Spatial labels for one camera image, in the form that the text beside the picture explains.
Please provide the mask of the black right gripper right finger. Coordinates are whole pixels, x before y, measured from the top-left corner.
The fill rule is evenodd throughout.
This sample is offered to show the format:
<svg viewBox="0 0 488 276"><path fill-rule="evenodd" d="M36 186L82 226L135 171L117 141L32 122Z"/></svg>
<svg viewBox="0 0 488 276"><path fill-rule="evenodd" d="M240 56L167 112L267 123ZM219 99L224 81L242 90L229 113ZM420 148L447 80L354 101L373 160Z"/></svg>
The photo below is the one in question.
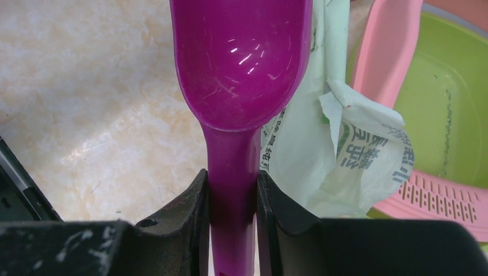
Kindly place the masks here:
<svg viewBox="0 0 488 276"><path fill-rule="evenodd" d="M474 238L450 221L319 218L257 178L262 275L486 275Z"/></svg>

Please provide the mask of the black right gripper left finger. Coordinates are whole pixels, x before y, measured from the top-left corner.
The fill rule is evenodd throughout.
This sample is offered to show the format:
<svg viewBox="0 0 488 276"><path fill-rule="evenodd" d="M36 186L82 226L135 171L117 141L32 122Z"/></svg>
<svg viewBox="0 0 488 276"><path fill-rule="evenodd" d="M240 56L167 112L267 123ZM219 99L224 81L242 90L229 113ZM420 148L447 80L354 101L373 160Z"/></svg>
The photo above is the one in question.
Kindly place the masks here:
<svg viewBox="0 0 488 276"><path fill-rule="evenodd" d="M207 275L208 177L137 224L1 224L2 275Z"/></svg>

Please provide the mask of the green cat litter bag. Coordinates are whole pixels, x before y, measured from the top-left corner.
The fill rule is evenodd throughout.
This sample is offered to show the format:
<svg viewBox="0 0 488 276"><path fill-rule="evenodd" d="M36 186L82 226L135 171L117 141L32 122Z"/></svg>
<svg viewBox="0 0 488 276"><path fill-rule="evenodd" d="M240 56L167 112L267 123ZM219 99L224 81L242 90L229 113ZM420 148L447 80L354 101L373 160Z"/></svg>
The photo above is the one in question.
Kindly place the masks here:
<svg viewBox="0 0 488 276"><path fill-rule="evenodd" d="M399 113L345 82L347 1L314 1L310 59L286 108L263 128L260 167L318 217L365 217L410 177Z"/></svg>

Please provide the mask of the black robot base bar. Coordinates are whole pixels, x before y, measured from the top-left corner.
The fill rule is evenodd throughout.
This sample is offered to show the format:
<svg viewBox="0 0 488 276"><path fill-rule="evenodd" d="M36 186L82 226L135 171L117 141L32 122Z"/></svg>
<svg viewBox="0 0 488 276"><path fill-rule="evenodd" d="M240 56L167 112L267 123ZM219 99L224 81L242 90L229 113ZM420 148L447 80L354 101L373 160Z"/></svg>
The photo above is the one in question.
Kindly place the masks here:
<svg viewBox="0 0 488 276"><path fill-rule="evenodd" d="M1 222L62 221L4 139L1 139Z"/></svg>

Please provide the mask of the purple plastic scoop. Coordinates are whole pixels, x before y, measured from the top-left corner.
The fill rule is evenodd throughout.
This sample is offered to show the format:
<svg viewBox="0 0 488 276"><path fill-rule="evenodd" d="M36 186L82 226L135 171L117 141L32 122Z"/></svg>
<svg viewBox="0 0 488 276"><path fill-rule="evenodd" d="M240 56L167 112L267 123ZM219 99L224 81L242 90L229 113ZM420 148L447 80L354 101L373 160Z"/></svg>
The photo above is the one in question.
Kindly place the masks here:
<svg viewBox="0 0 488 276"><path fill-rule="evenodd" d="M253 275L261 128L306 71L311 1L171 1L182 94L207 145L216 275Z"/></svg>

